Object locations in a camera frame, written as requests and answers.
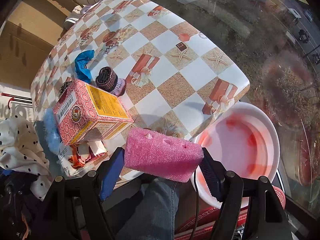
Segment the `pink foam block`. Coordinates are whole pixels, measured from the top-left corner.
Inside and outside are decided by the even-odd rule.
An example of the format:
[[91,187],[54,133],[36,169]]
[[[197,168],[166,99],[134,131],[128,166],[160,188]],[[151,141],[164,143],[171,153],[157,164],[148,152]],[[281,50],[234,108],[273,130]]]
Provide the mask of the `pink foam block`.
[[199,144],[147,129],[132,128],[124,152],[124,166],[187,182],[203,158]]

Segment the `black cable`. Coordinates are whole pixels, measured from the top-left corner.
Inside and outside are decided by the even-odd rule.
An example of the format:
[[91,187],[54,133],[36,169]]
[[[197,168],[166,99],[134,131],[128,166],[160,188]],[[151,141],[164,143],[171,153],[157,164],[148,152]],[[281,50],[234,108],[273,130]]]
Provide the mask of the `black cable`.
[[196,183],[196,171],[193,177],[193,183],[195,184],[195,189],[196,189],[196,193],[197,193],[197,203],[196,203],[196,221],[195,221],[195,226],[193,227],[191,236],[189,238],[189,240],[192,240],[195,232],[196,232],[196,228],[197,228],[197,224],[198,224],[198,216],[199,216],[199,191],[198,191],[198,187],[197,187],[197,183]]

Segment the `denim pants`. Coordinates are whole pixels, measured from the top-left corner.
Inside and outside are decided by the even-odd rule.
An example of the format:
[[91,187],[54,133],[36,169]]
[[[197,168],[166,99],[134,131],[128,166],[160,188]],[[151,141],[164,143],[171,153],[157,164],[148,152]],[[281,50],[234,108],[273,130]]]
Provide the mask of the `denim pants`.
[[173,240],[178,202],[177,182],[154,179],[116,240]]

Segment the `light blue fluffy fabric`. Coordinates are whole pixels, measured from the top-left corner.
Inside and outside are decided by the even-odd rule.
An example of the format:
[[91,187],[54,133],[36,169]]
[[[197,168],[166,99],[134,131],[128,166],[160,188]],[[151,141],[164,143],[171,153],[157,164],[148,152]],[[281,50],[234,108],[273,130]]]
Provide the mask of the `light blue fluffy fabric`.
[[43,122],[45,129],[44,138],[47,141],[48,147],[50,151],[58,155],[61,137],[58,132],[56,118],[54,117],[53,110],[51,108],[47,108],[44,111]]

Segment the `blue fuzzy cloth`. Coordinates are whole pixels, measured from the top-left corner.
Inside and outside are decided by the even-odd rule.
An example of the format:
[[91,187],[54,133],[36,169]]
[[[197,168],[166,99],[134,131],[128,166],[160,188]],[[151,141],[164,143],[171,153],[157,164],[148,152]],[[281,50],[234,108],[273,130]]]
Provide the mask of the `blue fuzzy cloth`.
[[84,68],[87,63],[92,60],[94,56],[94,50],[86,50],[81,52],[75,59],[76,73],[78,79],[90,83],[92,76],[89,69]]
[[44,129],[45,129],[45,140],[47,141],[50,151],[54,154],[59,154],[59,144],[61,137],[58,132],[56,118],[51,108],[47,108],[43,115]]

